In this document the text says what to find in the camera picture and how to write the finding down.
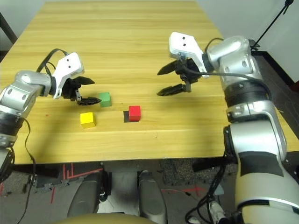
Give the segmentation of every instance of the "wire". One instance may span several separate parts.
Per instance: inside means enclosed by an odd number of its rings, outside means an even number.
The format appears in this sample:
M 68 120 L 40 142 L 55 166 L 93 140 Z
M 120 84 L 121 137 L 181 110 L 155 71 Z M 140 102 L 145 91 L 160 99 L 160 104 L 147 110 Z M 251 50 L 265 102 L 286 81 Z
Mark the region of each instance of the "wire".
M 55 65 L 52 62 L 47 62 L 48 64 L 52 65 L 52 67 L 54 68 L 54 70 L 56 69 Z
M 245 79 L 248 79 L 252 82 L 255 82 L 259 85 L 261 85 L 262 87 L 264 87 L 267 91 L 267 94 L 268 94 L 268 97 L 269 97 L 269 100 L 272 101 L 272 93 L 271 93 L 271 90 L 269 89 L 269 87 L 263 82 L 261 81 L 260 79 L 257 79 L 257 78 L 253 78 L 253 77 L 250 77 L 250 76 L 246 76 L 246 75 L 243 75 L 243 74 L 238 74 L 238 73 L 221 73 L 221 72 L 197 72 L 197 71 L 193 71 L 192 69 L 189 69 L 187 68 L 185 65 L 182 65 L 184 70 L 189 72 L 189 73 L 192 73 L 194 75 L 198 75 L 198 76 L 202 76 L 202 75 L 209 75 L 209 76 L 232 76 L 232 77 L 240 77 L 240 78 L 245 78 Z
M 215 38 L 211 39 L 210 42 L 206 45 L 205 53 L 207 52 L 207 49 L 208 49 L 208 47 L 210 46 L 210 44 L 211 44 L 213 41 L 216 41 L 216 40 L 223 41 L 223 39 L 222 39 L 222 38 L 219 38 L 219 37 L 215 37 Z
M 51 59 L 51 57 L 57 52 L 57 51 L 61 51 L 62 53 L 64 53 L 65 56 L 68 55 L 68 53 L 64 50 L 55 48 L 53 49 L 46 57 L 45 59 L 41 62 L 41 64 L 38 66 L 38 68 L 36 69 L 37 72 L 40 72 L 45 66 L 46 63 Z
M 189 217 L 190 215 L 197 211 L 199 217 L 206 223 L 208 224 L 212 224 L 213 223 L 213 220 L 212 220 L 212 215 L 211 215 L 211 211 L 210 211 L 210 208 L 209 208 L 209 203 L 213 200 L 215 200 L 215 197 L 214 197 L 214 193 L 219 185 L 219 183 L 221 182 L 222 178 L 223 178 L 223 175 L 224 175 L 224 172 L 225 172 L 225 167 L 226 165 L 223 164 L 220 166 L 220 169 L 219 171 L 217 172 L 217 174 L 215 175 L 210 187 L 209 187 L 209 190 L 207 192 L 207 194 L 198 202 L 197 206 L 193 209 L 191 209 L 190 211 L 188 211 L 186 214 L 185 214 L 185 221 L 187 224 L 193 224 L 191 222 L 189 222 Z M 202 216 L 202 214 L 200 213 L 200 208 L 203 207 L 204 205 L 206 205 L 206 209 L 207 209 L 207 212 L 208 212 L 208 215 L 209 215 L 209 220 L 207 220 L 206 218 L 204 218 Z
M 14 148 L 13 147 L 10 147 L 10 150 L 12 152 L 12 156 L 13 156 L 13 161 L 12 161 L 12 165 L 14 165 L 14 160 L 15 160 L 15 154 L 14 154 Z
M 36 176 L 36 160 L 35 160 L 35 158 L 33 157 L 33 155 L 29 152 L 29 150 L 27 148 L 27 141 L 28 141 L 28 137 L 29 137 L 30 132 L 31 132 L 31 128 L 30 128 L 29 122 L 26 119 L 24 119 L 24 120 L 25 120 L 25 122 L 27 123 L 27 126 L 28 126 L 28 135 L 27 135 L 27 137 L 25 139 L 25 148 L 26 148 L 26 151 L 27 151 L 28 155 L 30 156 L 30 158 L 32 160 L 32 163 L 33 163 L 33 172 L 32 172 L 32 175 L 31 175 L 31 181 L 30 181 L 30 186 L 29 186 L 29 190 L 28 190 L 28 194 L 27 194 L 26 203 L 25 203 L 24 213 L 23 213 L 22 217 L 20 218 L 20 220 L 17 222 L 17 224 L 19 224 L 22 221 L 22 219 L 24 218 L 24 216 L 26 214 L 28 203 L 29 203 L 30 192 L 31 192 L 34 180 L 35 180 L 35 176 Z

